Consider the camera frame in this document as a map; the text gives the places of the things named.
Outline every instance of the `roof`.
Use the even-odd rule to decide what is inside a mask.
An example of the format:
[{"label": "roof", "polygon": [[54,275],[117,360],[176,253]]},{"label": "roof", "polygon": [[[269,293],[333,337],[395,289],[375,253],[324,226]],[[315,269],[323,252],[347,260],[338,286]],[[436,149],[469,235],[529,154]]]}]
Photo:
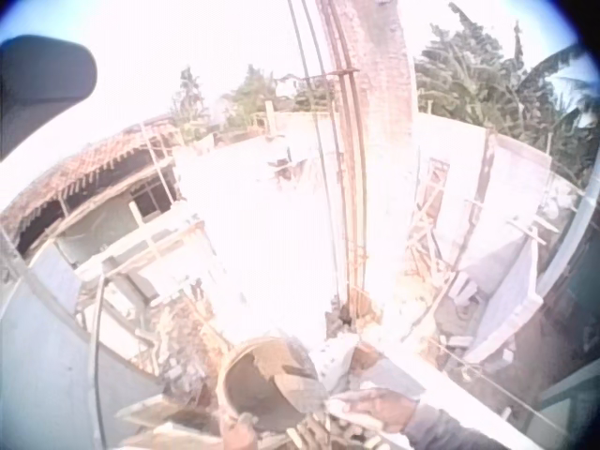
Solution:
[{"label": "roof", "polygon": [[284,75],[284,76],[283,76],[283,77],[281,77],[281,78],[277,78],[277,79],[275,79],[275,81],[276,81],[276,82],[286,82],[286,81],[288,81],[288,80],[297,80],[297,81],[301,82],[301,81],[303,81],[304,79],[303,79],[303,78],[300,78],[300,77],[298,77],[298,76],[296,76],[296,75],[294,75],[294,74],[292,74],[292,73],[288,73],[287,75]]},{"label": "roof", "polygon": [[[144,124],[148,139],[153,141],[157,136],[169,137],[177,131],[168,116],[156,117]],[[80,153],[56,163],[24,189],[0,214],[0,224],[14,240],[39,215],[46,203],[84,188],[94,181],[100,171],[143,145],[145,138],[140,127],[136,126],[84,147]]]}]

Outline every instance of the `foliage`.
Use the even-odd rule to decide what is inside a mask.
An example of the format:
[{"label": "foliage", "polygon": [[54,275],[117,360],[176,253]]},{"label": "foliage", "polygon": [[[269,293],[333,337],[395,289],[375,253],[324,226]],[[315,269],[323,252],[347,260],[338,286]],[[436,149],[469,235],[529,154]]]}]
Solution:
[{"label": "foliage", "polygon": [[206,134],[209,115],[204,107],[198,77],[194,77],[190,67],[181,71],[179,80],[179,91],[172,99],[172,116],[184,141],[191,143]]},{"label": "foliage", "polygon": [[[506,58],[496,38],[454,3],[449,7],[462,29],[451,36],[431,25],[435,38],[415,61],[420,111],[492,128],[543,151],[551,136],[558,172],[580,179],[593,163],[597,125],[577,127],[583,109],[561,105],[548,77],[582,56],[582,47],[571,45],[528,70],[518,23],[513,54]],[[586,101],[593,110],[593,96]]]},{"label": "foliage", "polygon": [[247,67],[246,78],[232,93],[223,96],[234,106],[234,112],[228,117],[230,128],[248,127],[252,125],[255,113],[264,113],[264,102],[275,103],[275,80],[273,74],[266,76],[264,72],[251,64]]},{"label": "foliage", "polygon": [[[328,111],[327,91],[329,91],[329,99],[331,100],[334,98],[334,91],[331,83],[322,78],[316,78],[311,80],[311,87],[314,97],[314,111]],[[305,82],[300,85],[293,100],[293,110],[302,112],[312,111],[310,109],[308,85]]]}]

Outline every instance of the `sky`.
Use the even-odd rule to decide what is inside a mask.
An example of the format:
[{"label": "sky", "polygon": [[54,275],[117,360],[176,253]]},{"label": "sky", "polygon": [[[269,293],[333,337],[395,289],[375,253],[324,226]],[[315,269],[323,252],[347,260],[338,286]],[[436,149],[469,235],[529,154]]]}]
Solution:
[{"label": "sky", "polygon": [[[458,29],[447,0],[400,0],[409,48],[418,55],[431,39],[430,23]],[[533,66],[574,42],[576,34],[543,0],[455,0],[512,51],[519,20],[524,59]],[[314,48],[299,0],[308,66],[318,73]],[[307,1],[329,66],[314,1]],[[86,46],[97,60],[92,96],[64,112],[0,163],[0,209],[58,160],[140,122],[167,112],[180,71],[190,65],[207,103],[233,90],[248,64],[275,76],[302,75],[292,20],[285,0],[22,0],[0,22],[0,41],[19,34],[62,38]],[[591,63],[565,76],[591,79]]]}]

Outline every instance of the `window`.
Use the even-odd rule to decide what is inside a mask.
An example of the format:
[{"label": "window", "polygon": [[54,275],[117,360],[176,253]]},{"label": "window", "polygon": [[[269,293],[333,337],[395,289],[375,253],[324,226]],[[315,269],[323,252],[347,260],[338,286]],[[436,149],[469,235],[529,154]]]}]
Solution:
[{"label": "window", "polygon": [[[176,199],[172,178],[163,174],[173,199]],[[131,197],[143,218],[152,219],[171,209],[171,201],[158,176],[131,190]]]}]

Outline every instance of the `construction site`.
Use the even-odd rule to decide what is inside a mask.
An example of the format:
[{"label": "construction site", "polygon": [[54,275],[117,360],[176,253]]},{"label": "construction site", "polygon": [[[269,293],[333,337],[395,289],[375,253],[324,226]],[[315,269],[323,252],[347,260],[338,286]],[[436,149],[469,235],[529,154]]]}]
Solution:
[{"label": "construction site", "polygon": [[[562,383],[600,375],[579,349],[595,325],[556,323],[599,163],[582,190],[523,142],[418,112],[396,2],[317,3],[329,49],[298,35],[300,57],[335,70],[301,78],[335,87],[327,112],[267,102],[246,135],[194,143],[168,114],[132,124],[2,212],[1,448],[219,449],[223,408],[259,418],[259,448],[297,448],[305,414],[269,390],[286,364],[327,395],[426,396],[507,448],[591,420]],[[323,448],[411,448],[315,417]]]}]

